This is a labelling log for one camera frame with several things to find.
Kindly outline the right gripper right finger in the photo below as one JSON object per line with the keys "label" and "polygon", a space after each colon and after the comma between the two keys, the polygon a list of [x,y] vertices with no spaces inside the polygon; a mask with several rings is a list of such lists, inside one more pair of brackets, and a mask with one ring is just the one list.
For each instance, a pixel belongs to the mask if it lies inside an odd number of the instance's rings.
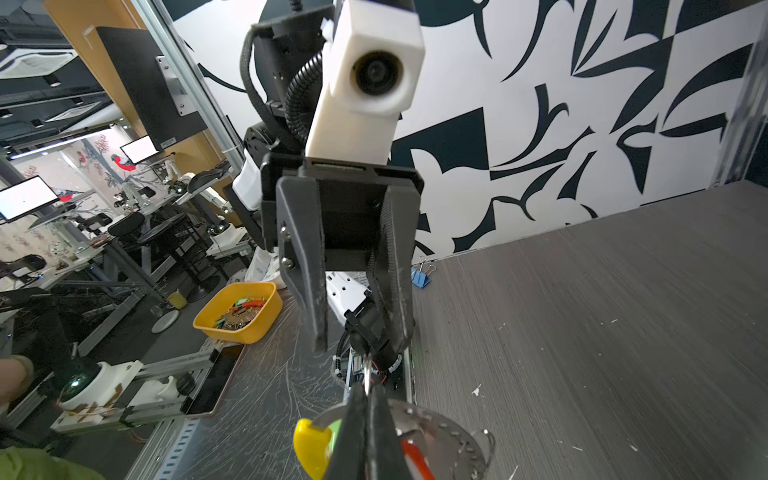
{"label": "right gripper right finger", "polygon": [[373,386],[367,394],[365,474],[367,479],[411,480],[384,388]]}

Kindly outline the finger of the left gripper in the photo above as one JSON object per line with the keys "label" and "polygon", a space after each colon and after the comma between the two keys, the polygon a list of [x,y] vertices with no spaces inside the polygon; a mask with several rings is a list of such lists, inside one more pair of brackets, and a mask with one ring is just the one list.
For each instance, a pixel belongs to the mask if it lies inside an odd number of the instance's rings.
{"label": "finger of the left gripper", "polygon": [[311,328],[313,349],[328,348],[328,301],[320,192],[313,178],[288,176],[277,182],[278,246],[281,275],[301,304]]}
{"label": "finger of the left gripper", "polygon": [[410,345],[415,322],[411,260],[420,213],[420,194],[412,184],[387,187],[379,215],[377,240],[371,250],[367,278],[392,349]]}

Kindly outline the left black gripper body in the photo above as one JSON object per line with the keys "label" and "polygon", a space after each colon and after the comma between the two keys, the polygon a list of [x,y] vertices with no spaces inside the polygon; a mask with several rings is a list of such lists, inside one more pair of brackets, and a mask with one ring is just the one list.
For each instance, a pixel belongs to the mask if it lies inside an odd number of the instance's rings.
{"label": "left black gripper body", "polygon": [[260,168],[265,239],[301,267],[385,272],[413,250],[424,181],[413,168],[269,153]]}

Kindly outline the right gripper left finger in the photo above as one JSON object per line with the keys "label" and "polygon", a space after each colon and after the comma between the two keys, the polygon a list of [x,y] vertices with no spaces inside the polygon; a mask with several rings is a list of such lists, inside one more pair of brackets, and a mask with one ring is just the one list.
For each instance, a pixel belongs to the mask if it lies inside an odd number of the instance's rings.
{"label": "right gripper left finger", "polygon": [[366,408],[364,387],[355,384],[345,404],[333,453],[323,476],[325,480],[366,478]]}

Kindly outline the red key tag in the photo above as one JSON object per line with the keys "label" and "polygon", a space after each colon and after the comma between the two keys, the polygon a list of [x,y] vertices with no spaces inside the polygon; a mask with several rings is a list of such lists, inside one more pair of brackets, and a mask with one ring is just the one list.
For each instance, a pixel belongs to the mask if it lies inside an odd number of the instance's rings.
{"label": "red key tag", "polygon": [[401,440],[401,449],[412,480],[434,480],[426,457],[413,440]]}

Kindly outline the metal keyring with yellow tag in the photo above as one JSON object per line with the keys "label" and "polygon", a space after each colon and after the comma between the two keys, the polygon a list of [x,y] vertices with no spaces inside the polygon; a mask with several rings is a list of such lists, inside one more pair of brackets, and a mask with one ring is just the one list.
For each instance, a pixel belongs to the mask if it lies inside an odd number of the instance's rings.
{"label": "metal keyring with yellow tag", "polygon": [[[390,399],[399,440],[413,440],[435,479],[483,479],[496,450],[493,434],[470,433],[453,420],[426,408]],[[294,452],[312,479],[323,477],[344,416],[345,403],[323,411],[315,419],[301,419],[293,436]]]}

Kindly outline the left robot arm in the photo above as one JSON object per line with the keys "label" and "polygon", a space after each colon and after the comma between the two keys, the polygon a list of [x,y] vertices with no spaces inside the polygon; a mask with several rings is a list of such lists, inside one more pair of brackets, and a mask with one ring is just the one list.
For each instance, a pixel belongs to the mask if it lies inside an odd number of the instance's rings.
{"label": "left robot arm", "polygon": [[375,311],[346,314],[353,347],[406,350],[415,321],[411,260],[424,182],[390,162],[412,104],[425,43],[411,1],[336,1],[249,27],[239,69],[264,138],[236,177],[259,197],[264,246],[303,307],[316,350],[328,346],[335,271],[362,271]]}

